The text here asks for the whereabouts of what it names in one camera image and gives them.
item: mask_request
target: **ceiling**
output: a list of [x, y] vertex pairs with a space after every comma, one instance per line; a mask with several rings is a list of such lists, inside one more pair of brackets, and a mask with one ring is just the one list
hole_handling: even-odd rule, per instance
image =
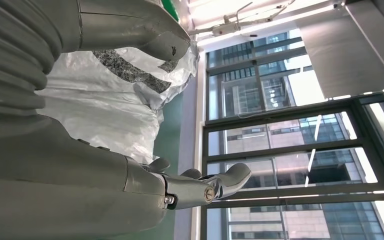
[[[190, 18], [195, 28], [202, 29], [223, 23], [224, 15], [235, 14], [238, 9], [250, 2], [252, 2], [252, 4], [239, 13], [240, 18], [248, 17], [246, 19], [248, 21], [268, 17], [276, 13], [276, 6], [285, 5], [289, 1], [290, 0], [189, 0], [188, 6]], [[326, 0], [296, 0], [283, 11], [282, 14], [325, 1]]]

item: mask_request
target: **white plastic bag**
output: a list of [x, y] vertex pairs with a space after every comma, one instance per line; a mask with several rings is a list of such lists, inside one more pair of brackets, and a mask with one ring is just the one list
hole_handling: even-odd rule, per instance
[[133, 47], [62, 54], [37, 92], [46, 99], [38, 113], [59, 120], [75, 139], [150, 163], [161, 108], [183, 91], [197, 61], [195, 44], [169, 63]]

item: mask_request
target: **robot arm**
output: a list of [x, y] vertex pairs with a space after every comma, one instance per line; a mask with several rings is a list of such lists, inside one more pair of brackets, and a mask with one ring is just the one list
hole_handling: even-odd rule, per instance
[[168, 209], [205, 205], [245, 184], [245, 165], [169, 176], [158, 162], [144, 167], [90, 146], [36, 113], [45, 101], [34, 91], [46, 87], [61, 53], [132, 46], [168, 61], [189, 45], [178, 23], [146, 0], [0, 0], [0, 240], [138, 232]]

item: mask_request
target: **window frame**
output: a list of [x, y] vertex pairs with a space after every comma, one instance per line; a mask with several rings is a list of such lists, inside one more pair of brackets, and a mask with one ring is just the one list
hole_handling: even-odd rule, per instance
[[[364, 109], [364, 105], [378, 102], [384, 102], [383, 94], [358, 96], [349, 99], [328, 101], [300, 107], [291, 107], [273, 112], [264, 112], [262, 114], [250, 115], [246, 118], [229, 117], [207, 121], [203, 128], [202, 139], [203, 175], [207, 174], [207, 164], [209, 163], [226, 162], [234, 159], [245, 159], [250, 157], [273, 157], [285, 153], [302, 151], [310, 152], [311, 149], [331, 150], [341, 149], [344, 147], [362, 147], [373, 168], [378, 182], [312, 186], [307, 188], [298, 187], [240, 191], [221, 201], [213, 202], [207, 206], [201, 207], [201, 239], [207, 239], [207, 209], [282, 206], [286, 203], [286, 201], [288, 205], [384, 201], [384, 193], [370, 193], [373, 191], [384, 190], [384, 148], [381, 147], [382, 144], [378, 142], [380, 139], [376, 137], [376, 131], [373, 126], [370, 125], [370, 119]], [[357, 139], [344, 139], [337, 141], [336, 143], [314, 143], [306, 144], [303, 146], [283, 147], [282, 149], [266, 149], [259, 151], [208, 156], [208, 136], [210, 132], [251, 127], [256, 125], [287, 121], [291, 119], [300, 119], [305, 117], [335, 114], [341, 112], [346, 112], [348, 114], [349, 120], [351, 121], [357, 135]], [[338, 192], [343, 193], [343, 195], [335, 195]], [[318, 194], [319, 196], [283, 198], [287, 196], [305, 196], [313, 194]]]
[[[287, 35], [288, 33], [284, 32], [284, 33], [280, 33], [280, 34], [277, 34], [275, 36], [279, 36], [279, 35]], [[246, 44], [250, 45], [250, 50], [251, 50], [251, 58], [248, 58], [248, 59], [244, 59], [244, 60], [238, 60], [236, 62], [233, 62], [233, 63], [225, 63], [223, 62], [224, 64], [223, 65], [218, 65], [218, 66], [215, 66], [215, 67], [207, 67], [206, 69], [206, 78], [207, 78], [207, 86], [206, 86], [206, 120], [208, 121], [210, 119], [210, 78], [216, 78], [216, 88], [217, 88], [217, 102], [216, 104], [218, 105], [218, 111], [216, 113], [217, 115], [217, 119], [224, 119], [225, 118], [225, 110], [224, 108], [226, 107], [225, 106], [225, 96], [223, 95], [225, 90], [224, 90], [224, 87], [225, 86], [225, 83], [228, 83], [228, 82], [231, 82], [231, 81], [237, 81], [237, 80], [241, 80], [241, 79], [244, 79], [244, 78], [253, 78], [255, 84], [256, 84], [256, 91], [258, 93], [258, 98], [259, 98], [259, 112], [260, 111], [266, 111], [266, 108], [268, 107], [268, 102], [264, 96], [264, 92], [263, 92], [263, 86], [262, 86], [262, 80], [263, 79], [266, 79], [268, 76], [270, 75], [279, 75], [279, 74], [282, 74], [284, 76], [288, 76], [289, 74], [294, 74], [294, 73], [299, 73], [301, 70], [301, 68], [296, 68], [296, 69], [292, 69], [292, 70], [284, 70], [282, 71], [281, 69], [279, 69], [279, 64], [278, 62], [279, 61], [285, 61], [285, 60], [288, 60], [288, 59], [291, 59], [293, 57], [298, 57], [298, 56], [302, 56], [302, 55], [306, 55], [307, 54], [307, 51], [305, 49], [305, 47], [298, 47], [298, 48], [295, 48], [295, 49], [287, 49], [287, 50], [284, 50], [284, 51], [279, 51], [279, 52], [273, 52], [273, 53], [270, 53], [270, 54], [267, 54], [267, 55], [263, 55], [263, 56], [256, 56], [256, 51], [257, 50], [270, 50], [270, 49], [275, 49], [275, 48], [279, 48], [279, 47], [284, 47], [284, 46], [289, 46], [290, 44], [293, 44], [293, 43], [297, 43], [297, 42], [300, 42], [302, 41], [302, 38], [301, 37], [295, 37], [295, 38], [288, 38], [289, 36], [286, 36], [285, 40], [280, 40], [280, 41], [276, 41], [276, 42], [273, 42], [273, 43], [266, 43], [266, 44], [263, 44], [261, 46], [258, 46], [258, 47], [254, 47], [254, 41], [250, 41], [250, 42], [246, 42]], [[222, 48], [218, 51], [222, 51], [222, 52], [226, 52], [226, 49], [230, 49], [230, 47], [227, 47], [227, 48]], [[274, 65], [276, 64], [276, 71], [275, 72], [269, 72], [268, 74], [263, 74], [261, 75], [260, 71], [259, 71], [259, 67], [262, 66], [262, 65]], [[241, 76], [241, 72], [242, 70], [244, 70], [244, 77], [242, 78], [237, 78], [236, 77], [236, 74], [235, 72], [236, 71], [239, 71], [239, 76]], [[277, 104], [273, 104], [273, 106], [271, 107], [271, 109], [276, 109], [276, 108], [279, 108], [283, 106], [283, 103], [277, 103]]]

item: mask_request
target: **building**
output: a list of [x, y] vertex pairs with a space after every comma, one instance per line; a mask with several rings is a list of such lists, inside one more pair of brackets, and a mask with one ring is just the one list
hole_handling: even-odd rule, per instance
[[[249, 59], [251, 53], [281, 52], [289, 46], [257, 49], [288, 38], [288, 32], [281, 33], [210, 52], [210, 64]], [[290, 69], [287, 64], [285, 59], [213, 76], [223, 91], [218, 117], [295, 106], [288, 76], [279, 75]], [[260, 82], [255, 81], [256, 74]], [[338, 112], [212, 132], [218, 139], [215, 155], [349, 140], [353, 130], [347, 118], [346, 113]], [[363, 165], [367, 163], [359, 157], [356, 149], [349, 148], [247, 158], [241, 162], [251, 168], [252, 177], [244, 190], [366, 183]], [[230, 208], [226, 224], [232, 240], [384, 240], [384, 226], [378, 218], [372, 202], [346, 202]]]

